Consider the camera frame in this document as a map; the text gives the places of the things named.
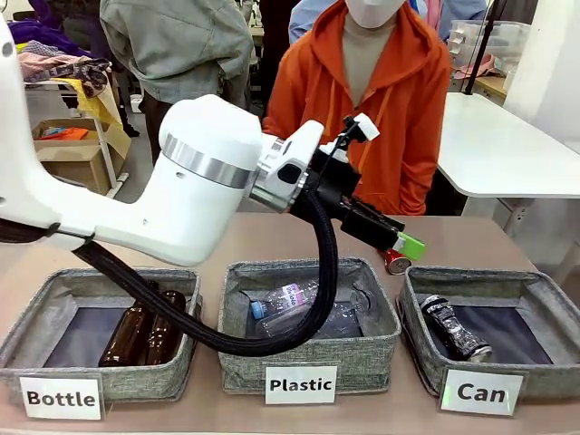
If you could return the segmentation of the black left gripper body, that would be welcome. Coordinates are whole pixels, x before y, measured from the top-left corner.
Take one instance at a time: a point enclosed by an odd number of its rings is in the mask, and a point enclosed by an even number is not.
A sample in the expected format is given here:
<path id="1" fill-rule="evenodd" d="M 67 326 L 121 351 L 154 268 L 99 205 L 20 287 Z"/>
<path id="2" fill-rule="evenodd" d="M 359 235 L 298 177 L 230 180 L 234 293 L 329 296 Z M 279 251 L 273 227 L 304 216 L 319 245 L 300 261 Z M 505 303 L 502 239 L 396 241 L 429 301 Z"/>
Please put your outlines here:
<path id="1" fill-rule="evenodd" d="M 309 223 L 314 221 L 306 204 L 307 193 L 312 192 L 330 219 L 339 220 L 343 227 L 356 227 L 362 224 L 362 212 L 351 202 L 361 175 L 350 163 L 341 162 L 322 151 L 316 151 L 306 175 L 304 187 L 292 205 L 294 217 Z"/>

